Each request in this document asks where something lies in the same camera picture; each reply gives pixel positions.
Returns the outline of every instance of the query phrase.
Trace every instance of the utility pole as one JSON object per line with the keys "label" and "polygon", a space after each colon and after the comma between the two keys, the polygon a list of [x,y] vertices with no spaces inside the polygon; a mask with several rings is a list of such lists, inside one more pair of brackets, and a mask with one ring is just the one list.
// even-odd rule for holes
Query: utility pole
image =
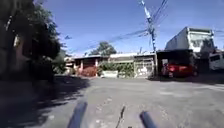
{"label": "utility pole", "polygon": [[150,12],[148,11],[148,9],[145,5],[144,0],[141,0],[141,5],[144,7],[146,19],[147,19],[147,22],[148,22],[148,25],[149,25],[148,33],[151,35],[151,41],[150,42],[152,42],[153,52],[155,54],[153,76],[156,76],[158,74],[158,60],[157,60],[157,53],[156,53],[156,46],[155,46],[155,28],[154,28],[153,23],[152,23],[153,19],[150,15]]}
{"label": "utility pole", "polygon": [[155,28],[152,24],[152,17],[150,15],[150,12],[148,11],[147,7],[145,6],[144,0],[141,1],[141,5],[144,7],[146,19],[149,25],[148,28],[148,33],[151,35],[151,41],[152,41],[152,46],[153,46],[153,52],[156,52],[156,46],[155,46]]}

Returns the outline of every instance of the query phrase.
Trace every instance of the red car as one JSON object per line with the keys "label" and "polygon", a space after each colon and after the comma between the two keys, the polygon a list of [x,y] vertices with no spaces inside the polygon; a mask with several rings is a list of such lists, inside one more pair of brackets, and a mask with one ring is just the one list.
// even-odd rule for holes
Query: red car
{"label": "red car", "polygon": [[169,77],[196,76],[197,71],[196,68],[190,64],[168,63],[163,65],[162,75]]}

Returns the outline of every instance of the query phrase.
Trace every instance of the green foliage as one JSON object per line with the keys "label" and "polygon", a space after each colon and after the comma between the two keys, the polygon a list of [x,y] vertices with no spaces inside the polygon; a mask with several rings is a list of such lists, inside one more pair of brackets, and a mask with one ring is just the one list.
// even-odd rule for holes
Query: green foliage
{"label": "green foliage", "polygon": [[110,45],[108,42],[100,42],[100,45],[97,49],[93,50],[90,55],[102,55],[109,56],[111,54],[116,54],[117,51],[115,48]]}
{"label": "green foliage", "polygon": [[102,71],[118,71],[119,73],[124,73],[126,77],[134,76],[134,64],[133,63],[102,63],[99,66],[98,74],[100,75]]}

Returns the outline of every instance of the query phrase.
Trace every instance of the gate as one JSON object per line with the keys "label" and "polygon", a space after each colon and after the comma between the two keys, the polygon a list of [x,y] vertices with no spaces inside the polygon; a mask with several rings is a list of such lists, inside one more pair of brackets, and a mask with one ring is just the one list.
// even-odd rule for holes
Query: gate
{"label": "gate", "polygon": [[154,71],[153,58],[137,57],[134,62],[135,78],[148,78]]}

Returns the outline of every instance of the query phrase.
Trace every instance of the blue sky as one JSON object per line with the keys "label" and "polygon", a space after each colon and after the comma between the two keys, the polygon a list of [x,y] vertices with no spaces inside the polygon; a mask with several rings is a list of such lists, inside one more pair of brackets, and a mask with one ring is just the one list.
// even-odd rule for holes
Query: blue sky
{"label": "blue sky", "polygon": [[[155,12],[161,2],[145,0],[151,12]],[[47,0],[44,7],[53,13],[61,41],[66,43],[70,53],[83,54],[99,41],[147,27],[138,0]],[[163,49],[166,42],[185,26],[224,30],[223,12],[224,0],[168,0],[156,24],[157,49]],[[66,35],[72,39],[64,40]],[[120,52],[137,52],[140,47],[145,51],[152,50],[148,36],[136,35],[111,43]],[[215,44],[223,48],[224,38],[215,36]]]}

